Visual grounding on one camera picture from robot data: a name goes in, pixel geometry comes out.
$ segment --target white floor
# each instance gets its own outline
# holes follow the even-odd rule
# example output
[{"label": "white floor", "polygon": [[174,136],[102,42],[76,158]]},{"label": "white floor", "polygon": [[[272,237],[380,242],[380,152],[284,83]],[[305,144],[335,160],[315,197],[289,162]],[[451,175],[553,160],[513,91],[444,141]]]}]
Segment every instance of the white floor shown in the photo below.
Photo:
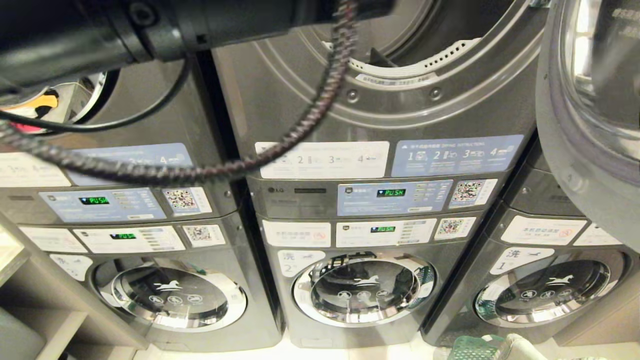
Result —
[{"label": "white floor", "polygon": [[[622,343],[609,345],[591,345],[585,347],[558,347],[554,340],[536,345],[536,348],[549,360],[576,359],[579,357],[604,357],[608,360],[640,359],[640,343]],[[423,342],[416,334],[406,344],[389,347],[356,348],[349,350],[303,349],[295,347],[285,333],[284,339],[272,348],[259,350],[222,352],[222,353],[185,353],[164,352],[151,346],[136,354],[134,360],[432,360],[438,349]]]}]

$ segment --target qr code sticker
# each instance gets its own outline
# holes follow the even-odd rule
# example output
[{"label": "qr code sticker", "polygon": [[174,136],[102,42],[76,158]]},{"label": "qr code sticker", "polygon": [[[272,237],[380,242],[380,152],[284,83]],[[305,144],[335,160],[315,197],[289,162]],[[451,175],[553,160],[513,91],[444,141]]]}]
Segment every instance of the qr code sticker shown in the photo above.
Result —
[{"label": "qr code sticker", "polygon": [[197,209],[198,204],[189,190],[165,190],[166,199],[174,209]]},{"label": "qr code sticker", "polygon": [[452,235],[458,234],[462,230],[462,226],[465,223],[465,219],[442,219],[438,226],[438,235]]},{"label": "qr code sticker", "polygon": [[460,181],[453,193],[452,201],[475,201],[482,185],[482,181]]},{"label": "qr code sticker", "polygon": [[187,231],[187,236],[192,243],[196,242],[211,242],[213,238],[211,237],[211,232],[209,228],[206,226],[189,226],[184,228]]}]

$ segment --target sticker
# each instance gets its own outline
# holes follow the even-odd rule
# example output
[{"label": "sticker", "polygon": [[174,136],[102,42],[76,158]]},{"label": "sticker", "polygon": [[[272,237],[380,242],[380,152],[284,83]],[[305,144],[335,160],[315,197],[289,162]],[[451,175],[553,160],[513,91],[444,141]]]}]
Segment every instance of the sticker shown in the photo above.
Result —
[{"label": "sticker", "polygon": [[431,72],[423,76],[416,76],[415,78],[393,80],[393,79],[377,78],[376,76],[371,76],[367,74],[359,74],[356,76],[356,80],[360,80],[363,83],[382,86],[385,88],[404,88],[404,87],[422,86],[422,85],[434,83],[438,81],[438,76],[434,72]]},{"label": "sticker", "polygon": [[449,209],[485,205],[498,179],[458,181],[453,188]]},{"label": "sticker", "polygon": [[[257,142],[261,153],[275,142]],[[264,179],[376,179],[385,176],[389,142],[303,142],[260,169]]]},{"label": "sticker", "polygon": [[611,290],[613,290],[613,287],[616,286],[617,283],[618,280],[614,280],[607,284],[607,286],[605,286],[604,289],[602,289],[602,291],[598,294],[598,297],[603,297],[604,295],[608,294]]},{"label": "sticker", "polygon": [[484,290],[482,295],[483,300],[496,301],[502,294],[502,292],[511,286],[508,277],[499,277],[496,281]]},{"label": "sticker", "polygon": [[548,258],[553,255],[554,252],[554,249],[510,247],[500,255],[500,258],[495,262],[495,264],[493,264],[489,273],[492,275],[504,274],[507,271],[513,270],[522,265]]},{"label": "sticker", "polygon": [[335,226],[336,247],[375,247],[427,243],[436,219],[339,222]]},{"label": "sticker", "polygon": [[441,211],[453,180],[340,184],[338,216],[404,215]]},{"label": "sticker", "polygon": [[46,227],[20,227],[19,229],[42,251],[88,252],[67,229]]},{"label": "sticker", "polygon": [[210,213],[211,205],[203,188],[163,189],[162,194],[173,210],[173,215],[197,215]]},{"label": "sticker", "polygon": [[505,171],[523,135],[402,140],[396,145],[393,177]]},{"label": "sticker", "polygon": [[62,170],[23,152],[0,154],[1,188],[71,186]]},{"label": "sticker", "polygon": [[551,218],[513,218],[500,237],[508,243],[537,245],[566,245],[578,235],[587,220],[563,220]]},{"label": "sticker", "polygon": [[262,221],[267,242],[273,246],[329,247],[331,224],[328,222]]},{"label": "sticker", "polygon": [[149,188],[38,194],[64,222],[126,222],[166,218]]},{"label": "sticker", "polygon": [[96,254],[125,254],[185,249],[172,226],[74,229],[73,232]]},{"label": "sticker", "polygon": [[93,264],[93,261],[86,256],[51,254],[49,257],[78,281],[84,281],[86,271]]},{"label": "sticker", "polygon": [[309,265],[324,259],[324,252],[318,250],[280,250],[278,260],[280,271],[286,277],[294,277]]},{"label": "sticker", "polygon": [[182,227],[192,247],[224,245],[225,236],[218,225],[190,225]]},{"label": "sticker", "polygon": [[[78,149],[74,150],[74,152],[79,152],[81,154],[97,158],[140,165],[167,165],[170,167],[193,165],[187,148],[181,143],[101,147],[96,149]],[[73,171],[70,171],[67,174],[78,186],[118,184],[115,181],[98,179],[96,177],[78,174]]]},{"label": "sticker", "polygon": [[469,235],[471,228],[476,222],[476,217],[468,218],[444,218],[438,224],[438,230],[434,240],[447,240],[464,238]]},{"label": "sticker", "polygon": [[616,240],[613,236],[607,234],[606,231],[601,229],[596,224],[591,224],[580,235],[578,240],[575,240],[573,246],[597,246],[597,245],[622,245],[622,243]]}]

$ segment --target stacked washer dryer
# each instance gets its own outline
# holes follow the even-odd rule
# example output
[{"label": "stacked washer dryer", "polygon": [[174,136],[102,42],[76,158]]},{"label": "stacked washer dryer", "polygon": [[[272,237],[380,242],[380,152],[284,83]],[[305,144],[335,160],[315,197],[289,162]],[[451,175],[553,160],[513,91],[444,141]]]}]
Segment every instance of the stacked washer dryer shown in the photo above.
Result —
[{"label": "stacked washer dryer", "polygon": [[[409,341],[534,128],[546,11],[399,1],[361,23],[338,103],[248,177],[292,342]],[[215,52],[241,155],[278,141],[315,95],[327,27]]]},{"label": "stacked washer dryer", "polygon": [[517,333],[543,342],[637,272],[639,259],[571,203],[536,141],[424,339],[450,347],[459,336]]},{"label": "stacked washer dryer", "polygon": [[[100,75],[94,86],[80,84],[94,91],[84,103],[93,107],[84,119],[100,124],[142,110],[170,87],[179,68],[148,63]],[[220,162],[224,146],[207,94],[196,68],[178,96],[150,119],[100,133],[44,136],[112,160]],[[257,228],[252,234],[245,224],[243,194],[234,184],[130,186],[3,151],[1,211],[158,347],[214,352],[280,341],[276,292],[265,285],[268,265],[262,268],[253,244],[262,242],[252,238]]]}]

